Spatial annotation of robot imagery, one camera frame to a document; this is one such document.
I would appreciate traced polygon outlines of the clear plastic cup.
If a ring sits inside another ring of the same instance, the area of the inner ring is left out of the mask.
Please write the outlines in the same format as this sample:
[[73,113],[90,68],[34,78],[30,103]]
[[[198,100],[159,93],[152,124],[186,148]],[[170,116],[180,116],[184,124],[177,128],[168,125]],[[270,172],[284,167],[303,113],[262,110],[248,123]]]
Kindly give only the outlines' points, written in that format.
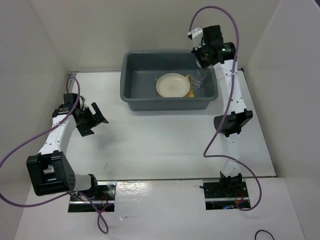
[[201,69],[195,69],[191,73],[190,82],[193,88],[199,89],[206,77],[206,73]]

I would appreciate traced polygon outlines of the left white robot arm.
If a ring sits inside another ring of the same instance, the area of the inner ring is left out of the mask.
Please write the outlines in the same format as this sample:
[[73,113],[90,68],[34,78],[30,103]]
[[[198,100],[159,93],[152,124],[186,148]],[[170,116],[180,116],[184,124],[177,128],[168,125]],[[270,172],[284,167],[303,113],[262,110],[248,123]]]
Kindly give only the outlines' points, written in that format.
[[98,105],[86,106],[85,99],[75,93],[66,93],[63,104],[52,114],[51,131],[36,155],[26,161],[27,170],[37,196],[80,191],[88,200],[100,193],[93,174],[76,174],[67,160],[66,152],[74,130],[82,137],[94,134],[92,128],[108,123]]

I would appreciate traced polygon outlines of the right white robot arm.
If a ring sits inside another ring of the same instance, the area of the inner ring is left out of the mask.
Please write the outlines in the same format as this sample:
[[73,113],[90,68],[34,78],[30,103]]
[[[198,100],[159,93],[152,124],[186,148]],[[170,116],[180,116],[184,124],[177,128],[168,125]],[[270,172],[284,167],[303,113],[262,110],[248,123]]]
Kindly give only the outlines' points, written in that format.
[[237,47],[232,42],[224,42],[219,25],[190,30],[188,38],[192,40],[191,52],[197,64],[203,69],[213,68],[221,88],[223,114],[214,117],[213,125],[221,139],[221,156],[226,158],[220,170],[219,191],[229,197],[242,184],[240,165],[236,162],[239,158],[239,135],[253,117],[243,99],[237,76]]

